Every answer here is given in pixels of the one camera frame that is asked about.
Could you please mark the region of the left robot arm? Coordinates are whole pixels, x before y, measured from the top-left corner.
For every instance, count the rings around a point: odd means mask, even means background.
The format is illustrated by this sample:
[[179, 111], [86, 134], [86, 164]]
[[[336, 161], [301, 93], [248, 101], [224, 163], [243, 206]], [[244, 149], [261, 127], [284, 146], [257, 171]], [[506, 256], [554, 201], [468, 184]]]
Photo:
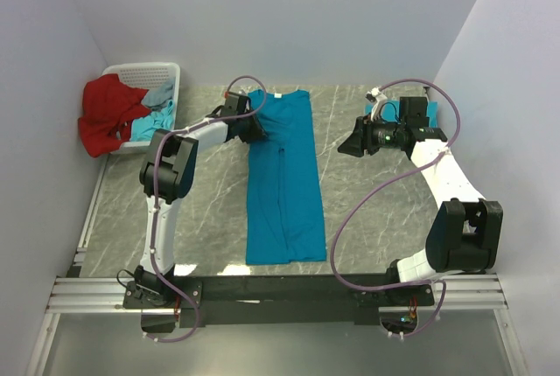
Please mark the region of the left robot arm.
[[154, 133], [139, 173], [148, 221], [143, 255], [134, 271], [137, 287], [154, 307], [169, 305], [175, 296], [174, 235], [180, 204], [193, 186], [198, 155], [235, 138], [253, 143], [265, 137], [249, 96], [231, 91], [201, 121]]

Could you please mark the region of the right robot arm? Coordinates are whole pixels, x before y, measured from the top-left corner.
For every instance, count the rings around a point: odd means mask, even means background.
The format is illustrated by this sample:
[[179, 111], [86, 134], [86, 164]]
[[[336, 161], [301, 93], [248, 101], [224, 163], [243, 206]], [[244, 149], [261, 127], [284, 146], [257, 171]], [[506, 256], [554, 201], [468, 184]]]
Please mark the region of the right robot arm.
[[452, 152], [452, 140], [430, 125], [429, 102], [423, 96], [391, 103], [384, 94], [367, 94], [372, 107], [357, 117], [341, 154], [364, 157], [382, 149], [404, 152], [421, 173], [437, 204], [437, 215], [423, 249], [395, 261], [379, 286], [387, 300], [403, 305], [415, 286], [445, 274], [476, 272], [495, 264], [503, 209], [469, 182]]

